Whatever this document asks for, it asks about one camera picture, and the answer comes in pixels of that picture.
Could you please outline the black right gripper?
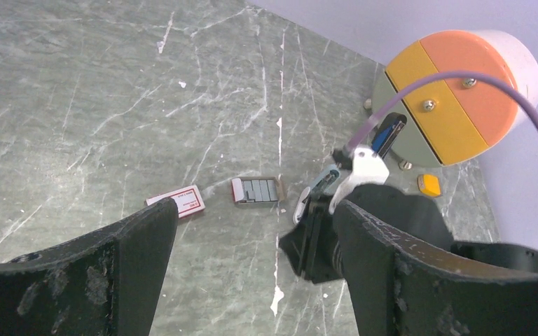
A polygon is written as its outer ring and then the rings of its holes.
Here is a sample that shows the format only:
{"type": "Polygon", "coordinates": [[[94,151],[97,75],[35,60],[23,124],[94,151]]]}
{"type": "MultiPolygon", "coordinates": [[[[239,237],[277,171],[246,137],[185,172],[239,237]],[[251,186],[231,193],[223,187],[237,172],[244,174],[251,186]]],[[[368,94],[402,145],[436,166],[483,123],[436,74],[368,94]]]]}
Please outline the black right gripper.
{"type": "MultiPolygon", "coordinates": [[[[366,184],[354,189],[347,200],[378,220],[443,250],[454,238],[436,202],[421,195],[406,195],[390,185],[366,184]]],[[[296,205],[296,229],[280,237],[278,246],[294,274],[320,284],[343,277],[343,261],[333,216],[331,197],[306,188],[296,205]]]]}

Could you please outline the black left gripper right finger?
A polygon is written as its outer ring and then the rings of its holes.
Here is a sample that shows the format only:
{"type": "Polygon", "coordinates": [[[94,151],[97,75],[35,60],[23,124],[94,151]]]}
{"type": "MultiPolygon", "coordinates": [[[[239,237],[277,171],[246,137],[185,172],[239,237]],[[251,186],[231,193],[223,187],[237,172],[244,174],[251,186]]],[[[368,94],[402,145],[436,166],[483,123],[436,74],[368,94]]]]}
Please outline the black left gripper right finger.
{"type": "Polygon", "coordinates": [[[333,226],[360,335],[538,335],[538,273],[455,255],[346,200],[333,226]]]}

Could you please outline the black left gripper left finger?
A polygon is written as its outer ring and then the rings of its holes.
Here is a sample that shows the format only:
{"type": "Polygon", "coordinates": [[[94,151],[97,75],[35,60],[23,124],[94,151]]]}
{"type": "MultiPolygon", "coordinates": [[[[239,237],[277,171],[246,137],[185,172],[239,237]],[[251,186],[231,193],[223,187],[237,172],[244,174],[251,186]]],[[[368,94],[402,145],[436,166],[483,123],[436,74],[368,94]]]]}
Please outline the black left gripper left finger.
{"type": "Polygon", "coordinates": [[[148,335],[177,225],[163,199],[0,263],[0,335],[148,335]]]}

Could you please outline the red white staple box sleeve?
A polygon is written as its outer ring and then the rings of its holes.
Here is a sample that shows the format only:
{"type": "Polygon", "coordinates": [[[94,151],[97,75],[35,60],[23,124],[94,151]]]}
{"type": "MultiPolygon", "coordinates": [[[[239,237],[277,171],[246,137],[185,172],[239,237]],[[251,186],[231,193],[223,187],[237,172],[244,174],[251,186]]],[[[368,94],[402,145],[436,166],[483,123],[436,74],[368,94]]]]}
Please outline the red white staple box sleeve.
{"type": "Polygon", "coordinates": [[[179,218],[191,216],[204,211],[206,208],[200,190],[196,185],[190,185],[155,197],[150,197],[145,200],[145,205],[150,206],[166,198],[172,198],[175,201],[179,218]]]}

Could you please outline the light blue white stapler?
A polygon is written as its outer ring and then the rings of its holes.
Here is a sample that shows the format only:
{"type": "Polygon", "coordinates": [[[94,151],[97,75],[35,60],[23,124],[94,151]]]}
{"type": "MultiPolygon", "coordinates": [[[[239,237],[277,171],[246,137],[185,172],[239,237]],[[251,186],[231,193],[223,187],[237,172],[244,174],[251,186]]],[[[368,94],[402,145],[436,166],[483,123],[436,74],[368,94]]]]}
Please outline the light blue white stapler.
{"type": "Polygon", "coordinates": [[[342,172],[339,170],[338,166],[336,164],[327,166],[300,194],[292,217],[294,225],[298,225],[302,220],[310,202],[311,195],[326,195],[332,197],[342,181],[342,172]]]}

